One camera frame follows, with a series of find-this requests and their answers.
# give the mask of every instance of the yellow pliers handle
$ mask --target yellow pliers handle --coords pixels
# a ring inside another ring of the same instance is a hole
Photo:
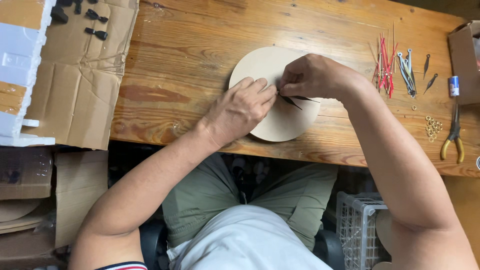
[[[449,139],[446,139],[444,142],[444,145],[442,146],[442,150],[440,151],[440,158],[442,160],[445,160],[447,157],[447,148],[450,145],[452,141]],[[465,157],[465,152],[463,150],[463,143],[462,139],[460,138],[455,138],[455,143],[456,143],[456,150],[458,152],[458,159],[456,160],[457,164],[460,164],[463,162],[463,158]]]

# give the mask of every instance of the person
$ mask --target person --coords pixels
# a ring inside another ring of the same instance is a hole
[[[145,269],[138,227],[163,203],[172,269],[330,269],[311,249],[335,165],[260,185],[241,205],[214,154],[266,116],[277,96],[266,84],[238,82],[192,130],[103,194],[79,230],[69,268]],[[393,216],[393,269],[479,269],[440,175],[366,78],[308,54],[285,67],[279,88],[283,96],[336,98],[347,109]]]

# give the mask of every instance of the plastic crate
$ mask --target plastic crate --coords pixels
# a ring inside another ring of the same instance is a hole
[[[370,270],[387,254],[375,231],[378,210],[388,209],[380,193],[336,196],[336,234],[345,254],[345,270]]]

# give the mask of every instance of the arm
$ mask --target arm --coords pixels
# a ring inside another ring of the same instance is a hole
[[[141,261],[138,226],[169,191],[222,146],[247,135],[268,113],[276,87],[265,79],[241,80],[220,97],[196,126],[113,185],[88,212],[70,258],[70,269],[96,269]]]
[[[478,269],[465,232],[437,170],[358,72],[309,54],[285,68],[285,96],[336,98],[360,141],[375,183],[394,220],[398,269]]]

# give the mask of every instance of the hand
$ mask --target hand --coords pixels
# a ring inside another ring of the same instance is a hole
[[[285,67],[280,81],[280,94],[336,98],[341,101],[346,93],[364,83],[368,83],[368,80],[353,69],[330,58],[310,53]]]
[[[219,148],[247,135],[265,118],[277,94],[275,85],[262,91],[266,85],[265,78],[244,78],[217,99],[199,121]]]

